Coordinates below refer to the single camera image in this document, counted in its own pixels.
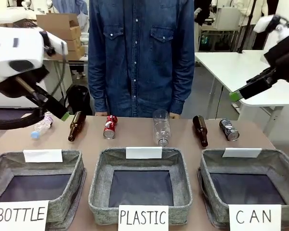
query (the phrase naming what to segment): brown tabletop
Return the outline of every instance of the brown tabletop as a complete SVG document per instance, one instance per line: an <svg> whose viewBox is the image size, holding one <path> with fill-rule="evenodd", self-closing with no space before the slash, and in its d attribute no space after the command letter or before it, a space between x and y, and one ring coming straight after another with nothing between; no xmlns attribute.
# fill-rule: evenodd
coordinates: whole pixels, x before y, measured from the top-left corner
<svg viewBox="0 0 289 231"><path fill-rule="evenodd" d="M105 117L88 116L82 133L70 143L67 140L69 125L72 116L62 122L55 119L53 126L39 140L32 140L30 133L33 128L22 128L7 131L0 138L0 154L3 152L22 151L24 149L71 149L80 150L83 153L83 162L88 171L85 185L82 191L80 204L70 231L115 231L117 225L98 226L94 222L94 216L88 206L89 189L93 179L93 173L97 157L102 149L108 147L126 146L155 146L153 142L153 122L147 118L119 118L116 129L116 137L113 140L103 138ZM225 147L251 147L274 148L263 132L251 122L233 122L240 132L240 138L235 142L228 142L220 131L219 121L206 121L208 127L208 148ZM170 147L182 151L188 168L190 183L193 192L193 205L189 212L188 224L184 226L172 226L172 231L216 231L208 218L200 195L197 169L199 167L201 147L194 138L191 120L171 120L172 138Z"/></svg>

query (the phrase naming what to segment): white paper sign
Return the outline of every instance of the white paper sign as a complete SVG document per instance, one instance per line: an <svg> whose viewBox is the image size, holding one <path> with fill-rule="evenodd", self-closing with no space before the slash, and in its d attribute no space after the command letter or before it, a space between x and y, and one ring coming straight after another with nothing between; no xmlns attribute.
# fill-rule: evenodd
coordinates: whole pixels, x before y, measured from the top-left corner
<svg viewBox="0 0 289 231"><path fill-rule="evenodd" d="M226 148L223 157L257 158L261 148Z"/></svg>
<svg viewBox="0 0 289 231"><path fill-rule="evenodd" d="M63 162L62 149L24 150L26 163Z"/></svg>
<svg viewBox="0 0 289 231"><path fill-rule="evenodd" d="M161 159L162 147L126 147L126 159Z"/></svg>
<svg viewBox="0 0 289 231"><path fill-rule="evenodd" d="M280 231L281 205L229 205L230 231Z"/></svg>
<svg viewBox="0 0 289 231"><path fill-rule="evenodd" d="M0 231L45 231L48 201L0 202Z"/></svg>
<svg viewBox="0 0 289 231"><path fill-rule="evenodd" d="M168 231L169 207L120 205L118 231Z"/></svg>

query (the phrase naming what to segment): person's hand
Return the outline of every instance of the person's hand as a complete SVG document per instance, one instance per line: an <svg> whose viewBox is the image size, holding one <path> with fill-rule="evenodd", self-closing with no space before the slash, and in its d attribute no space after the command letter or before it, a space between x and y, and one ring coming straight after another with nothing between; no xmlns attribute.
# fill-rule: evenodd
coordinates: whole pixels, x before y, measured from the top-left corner
<svg viewBox="0 0 289 231"><path fill-rule="evenodd" d="M175 113L169 113L170 119L180 119L181 115Z"/></svg>
<svg viewBox="0 0 289 231"><path fill-rule="evenodd" d="M107 116L108 113L107 112L96 112L95 116Z"/></svg>

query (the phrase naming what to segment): blue bottle cap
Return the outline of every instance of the blue bottle cap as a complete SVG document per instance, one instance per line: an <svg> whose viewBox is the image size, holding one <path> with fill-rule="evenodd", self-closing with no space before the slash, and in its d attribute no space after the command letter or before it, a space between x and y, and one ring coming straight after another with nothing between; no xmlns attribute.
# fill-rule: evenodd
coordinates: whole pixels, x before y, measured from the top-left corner
<svg viewBox="0 0 289 231"><path fill-rule="evenodd" d="M33 131L33 132L31 132L31 138L38 139L39 136L40 136L39 131Z"/></svg>

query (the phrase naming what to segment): fabric bin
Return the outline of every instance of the fabric bin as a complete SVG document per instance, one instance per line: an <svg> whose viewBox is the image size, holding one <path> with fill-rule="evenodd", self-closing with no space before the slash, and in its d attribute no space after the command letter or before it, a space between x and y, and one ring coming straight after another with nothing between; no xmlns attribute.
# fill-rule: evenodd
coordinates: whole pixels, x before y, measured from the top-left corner
<svg viewBox="0 0 289 231"><path fill-rule="evenodd" d="M26 163L23 152L1 154L0 202L49 200L47 229L65 230L86 176L81 156L79 151L62 150L62 163Z"/></svg>
<svg viewBox="0 0 289 231"><path fill-rule="evenodd" d="M117 224L118 205L169 205L169 224L186 224L192 200L184 157L173 148L163 148L161 159L126 159L125 148L102 151L89 193L98 225Z"/></svg>
<svg viewBox="0 0 289 231"><path fill-rule="evenodd" d="M282 228L288 228L289 157L267 149L256 158L223 157L224 152L204 150L198 175L214 226L229 226L228 204L277 204L282 205Z"/></svg>

